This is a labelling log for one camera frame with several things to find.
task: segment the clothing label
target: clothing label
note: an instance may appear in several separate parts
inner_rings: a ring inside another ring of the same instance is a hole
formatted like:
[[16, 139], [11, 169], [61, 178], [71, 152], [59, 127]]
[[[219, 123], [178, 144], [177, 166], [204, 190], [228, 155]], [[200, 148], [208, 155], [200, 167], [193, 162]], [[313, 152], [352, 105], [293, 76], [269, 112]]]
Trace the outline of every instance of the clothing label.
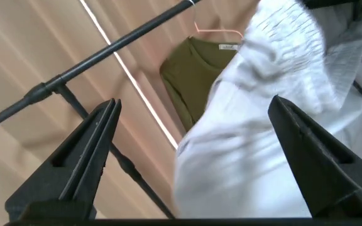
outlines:
[[219, 50], [238, 50], [239, 45], [219, 44]]

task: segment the beige curtain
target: beige curtain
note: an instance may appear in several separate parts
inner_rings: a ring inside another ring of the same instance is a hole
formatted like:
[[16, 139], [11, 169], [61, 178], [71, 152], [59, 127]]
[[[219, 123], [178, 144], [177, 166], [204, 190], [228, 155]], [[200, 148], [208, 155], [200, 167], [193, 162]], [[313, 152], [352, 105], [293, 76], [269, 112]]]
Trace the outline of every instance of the beige curtain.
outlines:
[[[125, 35], [177, 0], [90, 0], [91, 11], [111, 41]], [[197, 4], [202, 28], [244, 30], [254, 1], [203, 0]], [[126, 48], [119, 56], [170, 139], [153, 117], [118, 59], [110, 56], [67, 86], [91, 111], [104, 100], [123, 101], [114, 143], [135, 163], [145, 180], [176, 213], [171, 199], [175, 143], [185, 131], [158, 74], [171, 49], [194, 34], [192, 10], [173, 18]], [[230, 34], [205, 36], [237, 41]], [[107, 43], [80, 1], [0, 1], [0, 110], [34, 85], [65, 71]], [[58, 95], [27, 107], [0, 125], [0, 225], [8, 221], [4, 202], [80, 123]], [[118, 166], [110, 154], [95, 199], [98, 217], [163, 218], [164, 214]]]

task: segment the green shirt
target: green shirt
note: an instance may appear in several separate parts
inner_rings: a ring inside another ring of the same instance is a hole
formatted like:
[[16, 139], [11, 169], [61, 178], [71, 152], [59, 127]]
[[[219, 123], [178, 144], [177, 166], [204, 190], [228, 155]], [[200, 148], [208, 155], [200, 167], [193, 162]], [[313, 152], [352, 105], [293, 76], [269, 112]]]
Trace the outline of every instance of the green shirt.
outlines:
[[236, 54], [214, 43], [187, 38], [160, 67], [160, 75], [186, 131], [204, 113], [211, 85]]

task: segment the white strip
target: white strip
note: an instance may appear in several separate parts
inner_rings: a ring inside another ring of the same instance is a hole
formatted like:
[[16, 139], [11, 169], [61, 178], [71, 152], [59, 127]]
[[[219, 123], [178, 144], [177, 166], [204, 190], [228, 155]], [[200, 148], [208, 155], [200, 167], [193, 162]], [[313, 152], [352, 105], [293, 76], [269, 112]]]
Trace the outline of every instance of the white strip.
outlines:
[[[108, 39], [106, 32], [104, 32], [103, 28], [100, 26], [99, 22], [97, 21], [97, 18], [94, 16], [93, 12], [91, 11], [91, 9], [88, 7], [88, 5], [85, 3], [84, 0], [79, 0], [80, 3], [83, 5], [83, 7], [85, 8], [85, 10], [87, 11], [87, 14], [90, 16], [90, 18], [93, 20], [94, 25], [97, 27], [97, 29], [99, 30], [100, 34], [103, 36], [104, 40], [106, 41], [106, 43], [108, 45], [111, 44], [110, 40]], [[162, 131], [164, 132], [164, 134], [166, 135], [167, 139], [170, 141], [170, 143], [173, 145], [173, 147], [175, 149], [178, 148], [178, 144], [177, 142], [174, 140], [174, 137], [170, 134], [170, 132], [168, 131], [168, 129], [164, 126], [162, 120], [159, 118], [159, 116], [157, 115], [156, 111], [153, 109], [153, 107], [151, 106], [149, 100], [146, 98], [146, 96], [143, 94], [142, 90], [139, 88], [137, 81], [132, 77], [131, 73], [129, 72], [128, 68], [126, 67], [126, 65], [123, 62], [123, 59], [121, 59], [121, 57], [118, 55], [117, 52], [114, 52], [114, 56], [117, 58], [119, 64], [122, 66], [122, 68], [124, 69], [126, 75], [128, 76], [128, 78], [130, 79], [132, 85], [135, 87], [136, 91], [138, 91], [139, 95], [142, 97], [143, 102], [146, 104], [146, 106], [148, 107], [150, 113], [153, 115], [153, 117], [155, 118], [155, 120], [157, 121], [158, 125], [160, 126], [160, 128], [162, 129]]]

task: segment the beige wall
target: beige wall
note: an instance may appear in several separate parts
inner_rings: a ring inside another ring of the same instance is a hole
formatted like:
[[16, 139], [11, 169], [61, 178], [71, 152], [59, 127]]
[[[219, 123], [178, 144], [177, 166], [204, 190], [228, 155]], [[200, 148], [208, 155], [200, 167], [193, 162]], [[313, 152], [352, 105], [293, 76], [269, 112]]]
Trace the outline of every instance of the beige wall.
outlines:
[[[178, 1], [90, 0], [86, 3], [109, 39], [116, 40]], [[243, 31], [253, 5], [254, 1], [246, 0], [203, 0], [197, 5], [197, 22], [203, 28]], [[191, 9], [119, 51], [176, 142], [185, 131], [161, 83], [158, 67], [188, 35], [195, 35]], [[205, 38], [238, 40], [238, 36], [229, 34]], [[106, 45], [79, 1], [0, 0], [0, 110], [19, 100], [34, 85]], [[89, 111], [111, 97], [122, 100], [114, 143], [134, 161], [145, 180], [174, 210], [171, 199], [174, 147], [117, 59], [108, 57], [67, 85]], [[52, 95], [0, 125], [0, 225], [8, 220], [3, 207], [7, 197], [80, 121], [61, 97]], [[164, 217], [122, 172], [112, 155], [107, 159], [95, 203], [100, 217]]]

